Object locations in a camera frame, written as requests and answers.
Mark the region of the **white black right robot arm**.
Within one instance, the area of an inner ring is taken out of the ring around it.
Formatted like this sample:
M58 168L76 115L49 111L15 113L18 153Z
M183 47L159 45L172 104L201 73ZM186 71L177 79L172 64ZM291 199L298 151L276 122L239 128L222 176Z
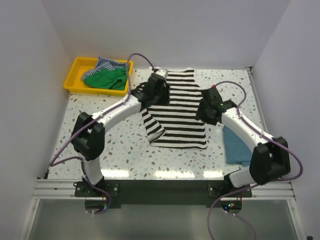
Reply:
M201 91L202 98L196 120L208 125L223 124L232 130L252 153L250 164L224 176L222 195L235 196L251 184L264 185L291 171L288 143L283 137L274 138L253 124L232 101L224 101L215 88Z

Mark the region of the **blue ribbed tank top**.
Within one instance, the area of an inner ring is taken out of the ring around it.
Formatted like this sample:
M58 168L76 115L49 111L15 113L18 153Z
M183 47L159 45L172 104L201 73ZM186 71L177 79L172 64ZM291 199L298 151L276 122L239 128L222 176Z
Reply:
M252 152L248 146L230 128L223 126L223 144L227 164L238 164L248 167L251 163Z

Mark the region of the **black white striped tank top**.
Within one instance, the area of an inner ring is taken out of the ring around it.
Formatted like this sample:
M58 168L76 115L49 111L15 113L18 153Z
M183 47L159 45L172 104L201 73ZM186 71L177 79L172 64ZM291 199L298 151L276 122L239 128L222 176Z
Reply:
M196 119L202 99L195 70L169 70L169 104L152 105L141 112L147 139L152 147L170 149L207 148L205 124Z

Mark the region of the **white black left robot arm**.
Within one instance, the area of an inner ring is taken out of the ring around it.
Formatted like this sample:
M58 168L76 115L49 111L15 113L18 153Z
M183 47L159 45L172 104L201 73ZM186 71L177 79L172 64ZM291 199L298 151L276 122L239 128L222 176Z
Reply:
M152 105L167 105L170 102L170 86L166 82L168 71L158 69L148 81L131 90L112 106L93 114L82 112L72 132L74 150L83 157L81 168L87 182L86 191L92 196L106 192L104 176L101 172L100 155L105 149L106 133L124 121Z

